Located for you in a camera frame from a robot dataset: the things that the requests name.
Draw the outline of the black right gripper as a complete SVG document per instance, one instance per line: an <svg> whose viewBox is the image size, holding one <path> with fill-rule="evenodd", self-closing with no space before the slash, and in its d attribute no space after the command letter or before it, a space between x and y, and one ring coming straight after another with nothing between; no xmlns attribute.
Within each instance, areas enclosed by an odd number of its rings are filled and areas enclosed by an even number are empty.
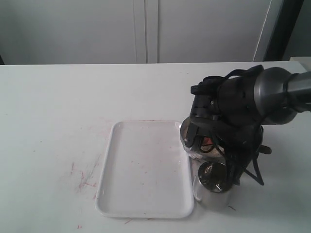
<svg viewBox="0 0 311 233"><path fill-rule="evenodd" d="M209 157L200 151L204 137L225 158L227 178L240 185L251 160L262 144L262 118L255 102L256 81L261 73L231 72L208 76L190 88L194 95L189 120L184 121L184 144L191 155Z"/></svg>

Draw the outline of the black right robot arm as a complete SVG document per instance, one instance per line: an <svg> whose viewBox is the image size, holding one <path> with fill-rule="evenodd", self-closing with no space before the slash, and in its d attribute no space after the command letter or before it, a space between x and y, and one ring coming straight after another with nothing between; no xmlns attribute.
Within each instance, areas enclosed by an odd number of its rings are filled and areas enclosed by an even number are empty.
<svg viewBox="0 0 311 233"><path fill-rule="evenodd" d="M235 185L249 164L254 167L249 176L263 184L257 159L271 152L262 145L263 126L287 124L311 109L310 72L280 67L257 65L208 76L190 91L194 100L181 126L181 142L198 158L217 150L225 160L225 180Z"/></svg>

